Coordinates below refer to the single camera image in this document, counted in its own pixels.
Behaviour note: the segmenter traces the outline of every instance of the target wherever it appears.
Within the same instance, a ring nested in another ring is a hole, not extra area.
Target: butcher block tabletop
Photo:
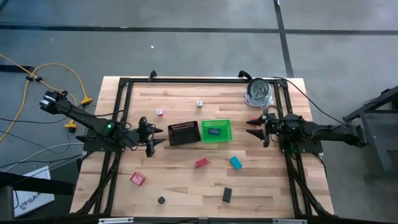
[[[95,114],[113,112],[119,78],[104,77]],[[303,79],[289,80],[305,93]],[[164,130],[155,134],[155,138],[165,138],[166,141],[156,145],[155,154],[151,158],[146,157],[145,147],[138,147],[136,151],[126,149],[122,153],[111,215],[294,217],[285,157],[280,152],[279,143],[271,141],[270,146],[264,148],[258,138],[246,132],[246,129],[256,129],[246,124],[246,121],[257,118],[262,113],[260,108],[245,103],[243,96],[246,88],[247,84],[240,83],[134,83],[127,121],[134,129],[137,128],[140,117],[146,116],[148,122]],[[293,113],[311,121],[306,97],[291,84],[289,93]],[[123,92],[120,109],[123,109],[125,94],[126,90]],[[198,100],[202,100],[202,108],[197,108]],[[283,94],[281,100],[286,115]],[[157,109],[162,109],[164,115],[157,116]],[[274,108],[269,108],[269,111],[277,114]],[[170,146],[168,125],[198,121],[201,130],[201,122],[209,119],[230,119],[233,140]],[[242,169],[235,170],[231,165],[229,159],[233,156],[241,161]],[[103,157],[103,152],[94,152],[83,161],[71,212],[81,208],[97,187]],[[195,161],[202,158],[207,158],[210,163],[196,169]],[[302,158],[308,188],[324,208],[333,213],[322,163],[312,154],[302,154]],[[141,186],[130,181],[135,172],[146,178]],[[232,189],[230,203],[222,201],[225,187]],[[297,195],[300,208],[305,211],[300,190]],[[104,191],[101,211],[107,196],[108,187]],[[157,201],[161,196],[166,200],[162,205]]]

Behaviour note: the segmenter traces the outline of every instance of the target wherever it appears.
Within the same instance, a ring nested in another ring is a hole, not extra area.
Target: green plastic bin
[[[220,130],[220,135],[209,134],[209,128]],[[231,121],[209,120],[201,122],[201,140],[203,142],[226,142],[232,141]]]

